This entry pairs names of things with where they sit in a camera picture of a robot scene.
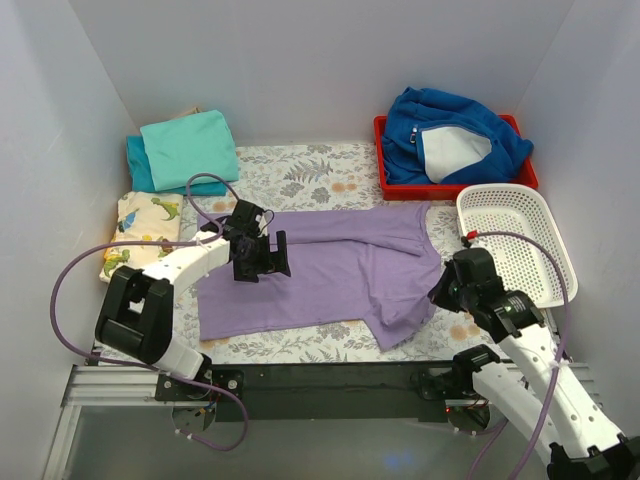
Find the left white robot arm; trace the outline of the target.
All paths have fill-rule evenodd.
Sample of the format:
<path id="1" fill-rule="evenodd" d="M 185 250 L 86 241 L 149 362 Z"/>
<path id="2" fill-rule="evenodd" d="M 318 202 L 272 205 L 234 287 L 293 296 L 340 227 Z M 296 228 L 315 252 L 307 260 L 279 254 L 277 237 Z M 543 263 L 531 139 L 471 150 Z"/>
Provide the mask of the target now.
<path id="1" fill-rule="evenodd" d="M 96 339 L 162 372 L 178 377 L 178 387 L 193 400 L 213 386 L 211 360 L 174 336 L 174 303 L 182 292 L 228 264 L 233 278 L 257 283 L 261 275 L 291 274 L 287 237 L 275 233 L 271 249 L 266 211 L 244 200 L 225 218 L 205 223 L 190 243 L 142 269 L 122 266 L 111 277 L 96 329 Z"/>

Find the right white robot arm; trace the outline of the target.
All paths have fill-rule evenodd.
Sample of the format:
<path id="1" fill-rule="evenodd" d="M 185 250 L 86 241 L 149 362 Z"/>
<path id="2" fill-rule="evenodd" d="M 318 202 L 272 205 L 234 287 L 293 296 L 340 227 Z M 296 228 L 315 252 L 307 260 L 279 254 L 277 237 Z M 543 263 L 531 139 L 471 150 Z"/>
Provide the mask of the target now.
<path id="1" fill-rule="evenodd" d="M 487 346 L 454 358 L 454 389 L 494 404 L 530 441 L 551 479 L 636 479 L 639 440 L 629 437 L 600 409 L 559 349 L 534 302 L 508 290 L 483 248 L 456 252 L 430 291 L 431 302 L 464 311 L 518 367 L 522 381 Z"/>

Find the purple t shirt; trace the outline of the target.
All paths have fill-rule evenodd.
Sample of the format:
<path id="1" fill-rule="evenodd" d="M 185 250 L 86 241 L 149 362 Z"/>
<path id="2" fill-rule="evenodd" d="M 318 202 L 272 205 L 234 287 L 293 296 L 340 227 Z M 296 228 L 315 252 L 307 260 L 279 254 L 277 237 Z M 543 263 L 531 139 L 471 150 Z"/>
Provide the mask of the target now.
<path id="1" fill-rule="evenodd" d="M 408 340 L 433 317 L 428 293 L 441 275 L 426 228 L 429 208 L 276 213 L 272 225 L 287 236 L 290 275 L 239 282 L 225 265 L 200 280 L 201 339 L 362 320 L 383 351 Z"/>

